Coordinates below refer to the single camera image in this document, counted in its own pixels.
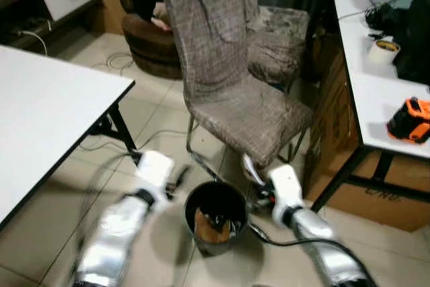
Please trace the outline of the black round rubbish bin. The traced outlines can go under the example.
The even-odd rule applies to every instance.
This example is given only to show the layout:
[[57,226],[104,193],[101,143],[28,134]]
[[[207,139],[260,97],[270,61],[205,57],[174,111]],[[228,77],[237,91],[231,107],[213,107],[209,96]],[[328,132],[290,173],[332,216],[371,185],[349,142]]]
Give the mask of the black round rubbish bin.
[[[223,214],[231,227],[231,238],[224,243],[203,242],[194,234],[194,213],[200,208],[205,212]],[[187,230],[203,256],[215,256],[228,252],[239,241],[248,226],[245,195],[230,183],[209,181],[200,183],[185,199],[184,216]]]

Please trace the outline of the brown cardboard trash piece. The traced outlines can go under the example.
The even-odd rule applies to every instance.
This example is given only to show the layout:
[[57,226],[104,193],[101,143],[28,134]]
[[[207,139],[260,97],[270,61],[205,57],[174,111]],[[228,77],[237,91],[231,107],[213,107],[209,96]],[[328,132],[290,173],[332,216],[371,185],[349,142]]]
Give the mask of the brown cardboard trash piece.
[[198,208],[193,218],[194,234],[203,242],[224,243],[231,238],[230,221],[223,215]]

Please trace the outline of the black folding table leg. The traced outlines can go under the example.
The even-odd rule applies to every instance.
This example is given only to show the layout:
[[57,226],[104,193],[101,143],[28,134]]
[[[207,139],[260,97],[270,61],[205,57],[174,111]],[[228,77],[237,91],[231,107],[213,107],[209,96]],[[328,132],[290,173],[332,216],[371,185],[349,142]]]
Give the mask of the black folding table leg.
[[120,140],[126,146],[126,150],[129,152],[135,165],[140,161],[142,154],[138,151],[137,145],[135,145],[131,133],[129,133],[118,103],[111,105],[104,115],[89,128],[86,134],[91,134],[92,136],[103,134],[104,136]]

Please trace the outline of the chair with brown patterned cover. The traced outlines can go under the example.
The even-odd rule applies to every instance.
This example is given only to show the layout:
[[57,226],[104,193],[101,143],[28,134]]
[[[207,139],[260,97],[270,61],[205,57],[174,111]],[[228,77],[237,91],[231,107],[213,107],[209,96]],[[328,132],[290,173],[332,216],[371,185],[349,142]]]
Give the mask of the chair with brown patterned cover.
[[247,0],[163,0],[191,121],[264,168],[310,127],[312,110],[250,72]]

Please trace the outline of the large brown cardboard box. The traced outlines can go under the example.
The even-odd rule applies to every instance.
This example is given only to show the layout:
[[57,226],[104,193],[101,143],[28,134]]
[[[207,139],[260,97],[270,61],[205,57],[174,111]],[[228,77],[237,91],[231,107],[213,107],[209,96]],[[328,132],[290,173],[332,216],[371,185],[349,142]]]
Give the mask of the large brown cardboard box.
[[[348,83],[346,54],[340,38],[331,37],[314,47],[314,63],[318,69],[326,68],[326,76],[311,126],[310,148],[305,156],[303,176],[304,197],[314,203],[320,193],[338,173],[350,154],[368,134],[360,134],[359,121],[353,102],[352,88]],[[379,147],[409,154],[408,149],[422,149],[405,140],[391,138],[384,123],[371,124],[370,130],[378,130],[385,145]],[[428,158],[423,154],[410,154]],[[365,161],[353,171],[353,175],[372,177],[380,152],[369,153]],[[395,156],[384,182],[419,191],[430,191],[430,164],[403,156]],[[430,219],[430,203],[396,197],[389,193],[344,183],[323,207],[337,209],[356,216],[374,220],[403,231],[417,231]]]

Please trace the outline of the chair with grey floral cover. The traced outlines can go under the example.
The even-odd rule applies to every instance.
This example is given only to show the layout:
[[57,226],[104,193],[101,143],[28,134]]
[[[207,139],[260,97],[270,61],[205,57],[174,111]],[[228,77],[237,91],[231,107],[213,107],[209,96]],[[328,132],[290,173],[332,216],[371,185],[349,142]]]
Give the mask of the chair with grey floral cover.
[[307,11],[245,0],[249,72],[289,90],[303,68],[310,16]]

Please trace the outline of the orange and black tool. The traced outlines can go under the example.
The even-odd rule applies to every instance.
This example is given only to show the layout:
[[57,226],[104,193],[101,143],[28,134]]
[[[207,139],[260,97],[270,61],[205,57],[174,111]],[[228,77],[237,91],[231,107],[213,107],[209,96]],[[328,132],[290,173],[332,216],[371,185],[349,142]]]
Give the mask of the orange and black tool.
[[410,97],[385,126],[391,138],[423,145],[430,137],[430,102]]

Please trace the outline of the white tape roll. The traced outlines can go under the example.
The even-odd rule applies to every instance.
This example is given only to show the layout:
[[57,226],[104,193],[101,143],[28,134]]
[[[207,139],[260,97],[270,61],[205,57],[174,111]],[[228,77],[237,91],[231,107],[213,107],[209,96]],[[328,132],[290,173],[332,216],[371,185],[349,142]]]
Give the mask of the white tape roll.
[[365,58],[372,68],[393,68],[401,48],[393,37],[372,39]]

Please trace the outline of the black box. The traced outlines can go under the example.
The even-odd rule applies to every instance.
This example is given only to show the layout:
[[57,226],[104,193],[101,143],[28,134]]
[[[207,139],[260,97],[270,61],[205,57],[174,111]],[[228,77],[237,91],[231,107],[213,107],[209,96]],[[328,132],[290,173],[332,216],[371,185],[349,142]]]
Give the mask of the black box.
[[428,0],[412,0],[400,12],[394,42],[400,46],[394,64],[397,78],[430,84],[430,5]]

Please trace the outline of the black frame of long table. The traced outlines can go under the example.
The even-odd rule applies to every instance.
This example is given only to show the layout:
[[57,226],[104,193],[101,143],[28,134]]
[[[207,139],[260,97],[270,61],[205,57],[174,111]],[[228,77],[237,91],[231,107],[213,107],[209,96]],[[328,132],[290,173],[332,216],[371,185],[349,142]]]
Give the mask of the black frame of long table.
[[[353,171],[365,161],[369,153],[374,150],[380,152],[379,161],[372,177],[360,177],[353,175]],[[332,178],[331,182],[326,186],[325,189],[320,193],[319,197],[312,204],[311,210],[319,212],[323,206],[328,203],[335,192],[344,184],[350,183],[350,185],[359,186],[360,188],[367,188],[374,191],[389,193],[396,197],[403,197],[420,201],[422,203],[430,203],[430,192],[424,192],[417,189],[406,188],[405,186],[394,185],[393,183],[384,182],[385,176],[390,169],[391,161],[395,156],[403,156],[416,161],[429,162],[429,158],[421,156],[414,156],[410,154],[403,154],[395,152],[390,149],[382,149],[367,145],[358,145],[357,148],[350,154],[348,159],[345,161],[343,166],[338,170],[338,173]]]

